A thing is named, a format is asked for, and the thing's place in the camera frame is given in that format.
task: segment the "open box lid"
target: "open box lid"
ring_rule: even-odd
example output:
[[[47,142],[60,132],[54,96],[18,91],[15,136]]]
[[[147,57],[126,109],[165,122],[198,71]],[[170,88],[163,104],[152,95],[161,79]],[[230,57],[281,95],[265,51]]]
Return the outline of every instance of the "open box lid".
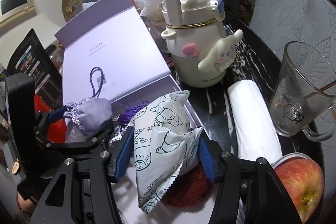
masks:
[[[170,74],[131,0],[100,0],[55,34],[65,47],[63,103],[92,97],[104,72],[100,98],[116,101]]]

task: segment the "purple tassel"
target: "purple tassel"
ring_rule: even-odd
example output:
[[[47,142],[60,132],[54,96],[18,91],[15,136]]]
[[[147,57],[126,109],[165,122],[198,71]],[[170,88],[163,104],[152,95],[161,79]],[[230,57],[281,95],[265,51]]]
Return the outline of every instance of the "purple tassel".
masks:
[[[142,110],[145,106],[147,106],[149,101],[142,101],[135,107],[128,108],[125,112],[121,113],[118,118],[118,122],[123,124],[124,126],[128,125],[131,121],[132,117],[137,114],[140,110]]]

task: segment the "black snack bag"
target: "black snack bag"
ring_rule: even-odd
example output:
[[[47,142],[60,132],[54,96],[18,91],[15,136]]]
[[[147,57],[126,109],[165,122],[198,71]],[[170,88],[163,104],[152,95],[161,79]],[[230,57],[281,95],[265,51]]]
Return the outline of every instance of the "black snack bag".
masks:
[[[63,106],[62,76],[49,58],[34,29],[16,48],[9,60],[7,71],[11,74],[23,72],[34,77],[35,94],[52,109]]]

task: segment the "black marble table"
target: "black marble table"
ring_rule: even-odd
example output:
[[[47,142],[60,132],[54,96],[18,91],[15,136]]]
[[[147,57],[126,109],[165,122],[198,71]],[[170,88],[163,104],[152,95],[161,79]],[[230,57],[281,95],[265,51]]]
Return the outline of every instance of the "black marble table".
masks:
[[[237,155],[236,130],[227,88],[239,80],[253,80],[259,87],[266,104],[268,104],[277,82],[281,62],[243,22],[227,15],[224,23],[228,24],[231,30],[241,29],[244,33],[243,40],[235,46],[236,60],[228,68],[224,79],[212,87],[199,89],[184,84],[179,81],[178,76],[175,76],[181,89],[190,91],[189,101],[204,124],[209,137],[216,140],[223,150],[231,151]],[[323,172],[325,168],[333,168],[333,166],[324,166],[321,144],[311,142],[303,132],[291,138],[282,136],[278,136],[278,138],[283,155],[301,152],[315,160],[321,166]],[[322,203],[323,200],[306,223],[316,223],[316,220],[323,213]]]

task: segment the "glass mug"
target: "glass mug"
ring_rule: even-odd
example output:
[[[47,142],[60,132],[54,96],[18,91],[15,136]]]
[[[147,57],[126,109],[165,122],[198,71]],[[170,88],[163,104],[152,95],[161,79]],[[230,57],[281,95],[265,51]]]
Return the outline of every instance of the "glass mug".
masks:
[[[293,136],[303,130],[311,141],[323,141],[333,130],[314,133],[308,126],[327,108],[336,120],[336,72],[313,47],[301,42],[285,45],[269,114],[278,134]]]

